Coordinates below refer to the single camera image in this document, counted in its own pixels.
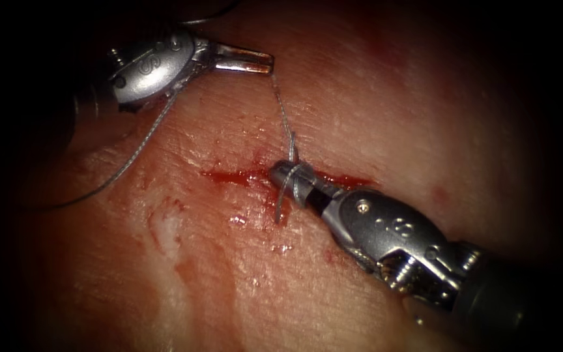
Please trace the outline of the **right arm needle driver jaw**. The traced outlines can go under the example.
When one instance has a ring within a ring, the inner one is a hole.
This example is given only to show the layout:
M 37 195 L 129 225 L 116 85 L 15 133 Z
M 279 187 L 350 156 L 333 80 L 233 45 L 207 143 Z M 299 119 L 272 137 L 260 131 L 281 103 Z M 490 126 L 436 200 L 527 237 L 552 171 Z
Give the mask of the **right arm needle driver jaw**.
M 288 198 L 303 208 L 311 207 L 319 216 L 332 200 L 333 186 L 322 179 L 291 177 L 283 185 L 284 177 L 273 177 L 272 182 Z
M 318 177 L 312 166 L 305 162 L 294 164 L 289 160 L 279 160 L 269 169 L 269 177 L 283 194 L 292 199 L 307 199 L 312 190 L 333 197 L 341 190 Z

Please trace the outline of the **left arm needle driver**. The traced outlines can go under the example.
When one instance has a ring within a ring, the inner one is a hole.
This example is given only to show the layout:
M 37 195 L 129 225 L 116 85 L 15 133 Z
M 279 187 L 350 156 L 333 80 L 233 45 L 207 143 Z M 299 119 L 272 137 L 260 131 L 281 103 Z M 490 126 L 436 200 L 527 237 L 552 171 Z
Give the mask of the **left arm needle driver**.
M 138 111 L 161 95 L 170 95 L 212 65 L 217 43 L 191 31 L 135 42 L 108 52 L 108 76 L 119 111 Z

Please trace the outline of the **right arm needle driver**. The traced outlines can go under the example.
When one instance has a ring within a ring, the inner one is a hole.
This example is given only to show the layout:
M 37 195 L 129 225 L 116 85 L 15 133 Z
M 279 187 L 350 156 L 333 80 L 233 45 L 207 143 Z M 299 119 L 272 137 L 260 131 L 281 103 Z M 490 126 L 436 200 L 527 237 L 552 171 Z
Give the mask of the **right arm needle driver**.
M 342 190 L 321 211 L 338 245 L 391 290 L 451 311 L 480 252 L 450 242 L 415 208 L 369 189 Z

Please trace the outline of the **left arm needle driver jaw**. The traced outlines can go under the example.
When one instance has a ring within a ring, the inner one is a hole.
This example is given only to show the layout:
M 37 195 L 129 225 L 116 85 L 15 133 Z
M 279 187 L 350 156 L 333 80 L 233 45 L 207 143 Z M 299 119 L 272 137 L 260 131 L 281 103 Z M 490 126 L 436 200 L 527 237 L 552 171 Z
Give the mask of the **left arm needle driver jaw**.
M 241 48 L 238 46 L 216 43 L 212 60 L 214 62 L 240 61 L 248 63 L 273 63 L 274 56 L 268 53 Z
M 252 61 L 241 61 L 234 59 L 221 60 L 214 64 L 218 70 L 229 70 L 244 72 L 249 74 L 270 75 L 274 71 L 274 66 L 270 63 L 258 63 Z

